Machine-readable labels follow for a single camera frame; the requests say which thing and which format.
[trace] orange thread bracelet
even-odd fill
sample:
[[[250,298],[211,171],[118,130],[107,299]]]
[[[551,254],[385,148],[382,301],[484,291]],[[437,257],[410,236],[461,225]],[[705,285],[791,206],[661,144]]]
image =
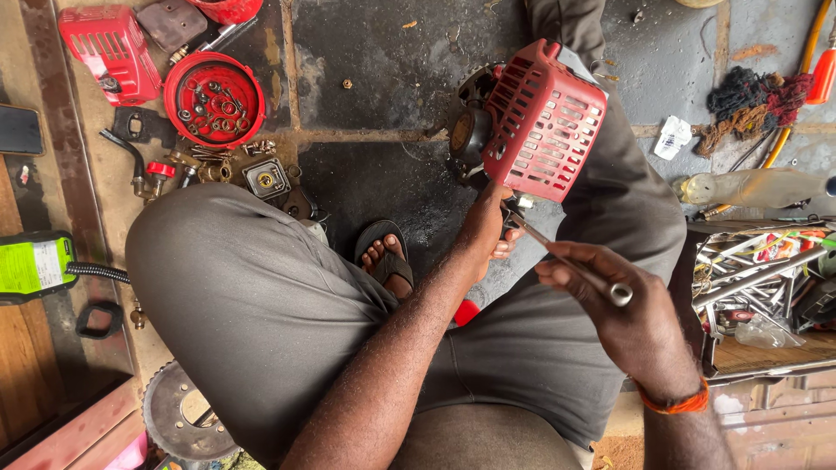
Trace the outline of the orange thread bracelet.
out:
[[[700,381],[702,382],[702,386],[700,391],[698,391],[695,395],[689,396],[688,398],[676,403],[668,404],[667,406],[659,406],[653,401],[650,401],[644,387],[642,387],[639,382],[633,382],[639,390],[639,395],[641,396],[641,400],[645,403],[645,406],[662,415],[674,415],[684,411],[705,411],[708,408],[708,382],[706,382],[706,379],[703,377],[700,377]]]

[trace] hairy arm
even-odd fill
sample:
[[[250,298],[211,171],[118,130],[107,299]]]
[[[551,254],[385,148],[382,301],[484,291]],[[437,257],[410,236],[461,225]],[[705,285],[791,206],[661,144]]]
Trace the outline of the hairy arm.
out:
[[[700,373],[659,277],[605,247],[559,242],[551,243],[548,250],[633,289],[630,303],[618,308],[557,260],[535,268],[542,283],[568,291],[583,305],[609,358],[645,389],[651,401],[664,405],[700,390]],[[645,407],[645,468],[733,469],[732,454],[711,407],[673,415]]]
[[[293,442],[282,468],[390,465],[447,325],[496,253],[504,194],[501,186],[485,190],[453,249],[351,360]]]

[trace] grey trousers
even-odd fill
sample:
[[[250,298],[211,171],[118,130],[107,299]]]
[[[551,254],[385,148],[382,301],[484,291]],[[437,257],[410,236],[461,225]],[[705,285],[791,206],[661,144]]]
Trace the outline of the grey trousers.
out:
[[[537,37],[590,64],[604,51],[604,0],[529,0]],[[597,63],[593,71],[603,73]],[[648,166],[610,82],[599,137],[563,209],[558,240],[609,246],[668,279],[685,238],[673,192]],[[397,308],[392,295],[287,214],[222,183],[178,190],[131,227],[137,298],[236,442],[278,462],[330,384]],[[449,330],[417,412],[519,406],[581,447],[604,432],[624,375],[567,294],[529,272]]]

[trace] black flip-flop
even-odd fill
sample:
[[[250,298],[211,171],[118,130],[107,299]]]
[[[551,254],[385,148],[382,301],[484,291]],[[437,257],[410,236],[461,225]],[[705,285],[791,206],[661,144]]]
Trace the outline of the black flip-flop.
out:
[[[384,248],[383,260],[377,264],[377,268],[375,269],[375,272],[372,273],[372,277],[383,285],[390,275],[397,274],[406,279],[406,282],[408,282],[411,287],[415,287],[412,282],[412,268],[410,268],[408,263],[410,257],[406,252],[406,240],[404,239],[404,234],[397,224],[391,220],[381,220],[379,222],[375,222],[369,225],[363,233],[360,234],[357,239],[357,244],[354,245],[354,264],[362,267],[363,253],[367,252],[375,240],[383,240],[383,237],[389,235],[390,233],[395,235],[400,242],[400,249],[403,250],[404,258],[406,258],[406,260],[401,259],[400,256]]]

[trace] green label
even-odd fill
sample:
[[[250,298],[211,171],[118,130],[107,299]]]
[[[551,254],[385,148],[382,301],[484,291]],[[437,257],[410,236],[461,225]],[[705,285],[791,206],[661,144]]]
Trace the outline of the green label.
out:
[[[24,242],[0,246],[0,292],[31,294],[75,279],[64,274],[73,261],[72,242]]]

